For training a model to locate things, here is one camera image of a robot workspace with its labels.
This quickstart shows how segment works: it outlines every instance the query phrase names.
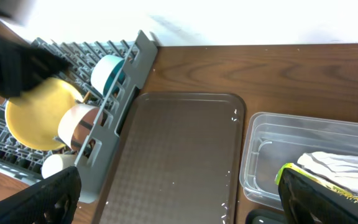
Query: clear plastic bin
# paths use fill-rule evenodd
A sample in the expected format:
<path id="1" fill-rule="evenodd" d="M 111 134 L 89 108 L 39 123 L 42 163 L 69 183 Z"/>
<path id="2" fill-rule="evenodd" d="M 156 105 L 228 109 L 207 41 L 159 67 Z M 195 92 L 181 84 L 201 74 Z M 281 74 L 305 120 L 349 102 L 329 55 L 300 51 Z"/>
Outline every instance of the clear plastic bin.
<path id="1" fill-rule="evenodd" d="M 274 113 L 256 113 L 250 121 L 242 155 L 240 183 L 246 197 L 283 210 L 278 170 L 296 163 L 304 152 L 358 156 L 358 123 Z"/>

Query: yellow plate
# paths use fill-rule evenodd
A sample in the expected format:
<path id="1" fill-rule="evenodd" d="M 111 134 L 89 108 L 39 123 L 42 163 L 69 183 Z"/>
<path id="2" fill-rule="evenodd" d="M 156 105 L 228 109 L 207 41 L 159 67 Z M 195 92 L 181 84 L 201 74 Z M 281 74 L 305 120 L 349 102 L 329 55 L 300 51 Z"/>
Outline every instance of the yellow plate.
<path id="1" fill-rule="evenodd" d="M 63 115 L 82 101 L 81 93 L 69 83 L 48 78 L 20 98 L 10 98 L 5 120 L 11 134 L 21 144 L 42 151 L 60 149 L 63 143 L 53 140 Z"/>

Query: white wall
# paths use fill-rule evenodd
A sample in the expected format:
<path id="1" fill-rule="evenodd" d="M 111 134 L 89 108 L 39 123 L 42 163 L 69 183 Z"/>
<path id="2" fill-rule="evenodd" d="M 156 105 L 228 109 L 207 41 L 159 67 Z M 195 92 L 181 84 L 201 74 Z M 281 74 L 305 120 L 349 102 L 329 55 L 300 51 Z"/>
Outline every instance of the white wall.
<path id="1" fill-rule="evenodd" d="M 56 42 L 133 40 L 162 45 L 358 43 L 358 0 L 37 0 L 16 31 Z"/>

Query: white cloth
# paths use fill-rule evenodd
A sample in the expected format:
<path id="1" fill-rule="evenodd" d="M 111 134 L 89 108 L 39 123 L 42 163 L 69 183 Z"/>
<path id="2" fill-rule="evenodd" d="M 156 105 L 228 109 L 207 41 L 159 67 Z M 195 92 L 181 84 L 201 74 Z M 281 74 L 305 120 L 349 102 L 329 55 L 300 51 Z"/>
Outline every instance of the white cloth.
<path id="1" fill-rule="evenodd" d="M 304 153 L 298 164 L 338 185 L 358 193 L 358 156 L 325 152 Z"/>

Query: yellow green package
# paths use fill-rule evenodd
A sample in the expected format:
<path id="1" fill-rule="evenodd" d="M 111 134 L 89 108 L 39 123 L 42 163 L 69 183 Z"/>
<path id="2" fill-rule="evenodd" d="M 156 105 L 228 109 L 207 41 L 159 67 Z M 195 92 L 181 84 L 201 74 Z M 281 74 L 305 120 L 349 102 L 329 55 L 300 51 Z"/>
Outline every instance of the yellow green package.
<path id="1" fill-rule="evenodd" d="M 356 204 L 358 204 L 358 195 L 354 195 L 352 193 L 350 193 L 349 191 L 338 187 L 337 185 L 328 182 L 327 180 L 325 180 L 322 177 L 319 177 L 317 175 L 313 175 L 307 171 L 305 171 L 304 169 L 302 169 L 301 167 L 298 167 L 297 165 L 293 164 L 293 163 L 287 163 L 284 166 L 281 167 L 281 169 L 278 171 L 278 174 L 276 175 L 275 178 L 275 183 L 278 185 L 278 183 L 280 182 L 281 176 L 283 174 L 283 170 L 285 168 L 290 168 L 293 169 L 295 171 L 297 171 L 298 173 L 304 175 L 305 177 L 315 181 L 316 183 L 319 183 L 322 186 L 325 186 L 327 189 L 332 190 L 333 192 L 339 194 L 339 195 L 343 195 L 345 196 L 347 199 L 349 199 L 351 202 L 354 202 Z"/>

